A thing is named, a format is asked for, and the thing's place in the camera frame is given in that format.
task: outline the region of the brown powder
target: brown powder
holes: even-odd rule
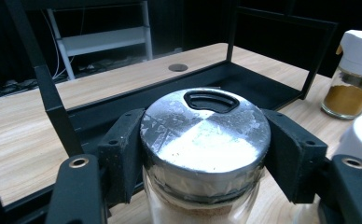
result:
[[[362,90],[355,86],[333,86],[324,104],[335,113],[356,116],[362,112]]]

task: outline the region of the table hole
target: table hole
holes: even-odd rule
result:
[[[169,66],[169,70],[172,72],[184,72],[188,70],[188,67],[182,63],[175,63]]]

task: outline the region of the black metal frame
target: black metal frame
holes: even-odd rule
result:
[[[258,107],[266,109],[279,109],[298,98],[304,99],[313,83],[314,76],[324,57],[327,45],[336,27],[336,25],[332,22],[314,21],[287,14],[281,15],[267,11],[238,7],[238,1],[234,0],[230,3],[231,11],[229,14],[230,17],[228,18],[228,21],[230,22],[228,33],[228,51],[227,57],[223,62],[207,66],[201,70],[193,71],[181,77],[156,83],[140,90],[127,92],[66,110],[63,106],[59,93],[51,80],[49,70],[45,64],[42,54],[40,53],[39,46],[36,43],[35,36],[29,26],[29,22],[24,11],[41,9],[44,7],[83,7],[105,5],[110,3],[124,4],[129,2],[131,1],[67,1],[65,4],[63,1],[58,0],[7,1],[11,15],[15,21],[18,31],[20,32],[24,46],[28,51],[32,65],[35,68],[38,85],[41,90],[42,99],[49,119],[69,156],[80,154],[82,152],[95,154],[97,143],[104,136],[109,127],[111,127],[112,123],[114,123],[122,113],[136,107],[148,107],[162,95],[171,91],[179,90],[181,87],[185,89],[214,85],[216,87],[221,87],[226,91],[238,93],[253,104],[256,104]],[[326,36],[323,40],[322,46],[316,53],[316,57],[312,62],[312,68],[310,69],[309,75],[307,76],[301,91],[294,90],[284,84],[265,78],[231,62],[234,39],[236,36],[237,17],[239,14],[247,14],[288,23],[303,24],[317,29],[326,30]],[[202,78],[202,75],[211,76],[213,77],[213,80],[206,81],[207,78]],[[268,87],[274,87],[276,90],[275,94],[273,91],[266,91]],[[146,98],[146,95],[141,98],[136,97],[136,95],[143,95],[142,92],[144,91],[149,91],[149,99]],[[109,108],[116,108],[117,112],[114,113],[113,110]]]

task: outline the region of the cable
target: cable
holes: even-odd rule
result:
[[[56,79],[57,77],[61,76],[63,74],[63,72],[65,71],[65,68],[62,70],[62,72],[58,73],[59,72],[59,67],[60,67],[60,57],[59,57],[59,50],[58,50],[58,45],[57,45],[57,42],[55,40],[55,36],[53,34],[53,30],[52,30],[52,27],[50,26],[50,23],[48,21],[48,18],[47,16],[45,15],[44,11],[41,10],[41,14],[42,16],[44,17],[45,19],[45,22],[47,23],[47,26],[49,28],[49,31],[50,31],[50,36],[52,37],[52,41],[53,41],[53,45],[55,46],[55,49],[56,49],[56,58],[57,58],[57,67],[56,67],[56,72],[54,75],[52,75],[52,79]],[[79,35],[82,35],[82,31],[83,31],[83,25],[85,23],[85,8],[83,7],[83,10],[82,10],[82,19],[81,19],[81,27],[79,29]],[[76,56],[73,56],[73,58],[70,60],[70,64],[73,62],[74,58]]]
[[[56,77],[57,72],[59,71],[59,66],[60,66],[60,62],[59,62],[59,51],[58,51],[58,48],[57,48],[57,43],[56,43],[56,40],[55,40],[55,36],[53,35],[52,27],[51,27],[50,24],[49,24],[48,18],[47,18],[47,16],[45,15],[44,10],[41,10],[41,14],[42,14],[42,16],[44,17],[45,21],[47,22],[47,26],[48,26],[49,31],[50,31],[50,36],[52,37],[53,45],[55,46],[55,49],[56,49],[57,67],[56,67],[56,72],[55,72],[55,74],[52,76],[52,77]]]

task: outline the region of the scratched lid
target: scratched lid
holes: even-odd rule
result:
[[[161,97],[144,114],[140,134],[156,184],[199,203],[225,201],[253,186],[271,139],[255,105],[204,88]]]

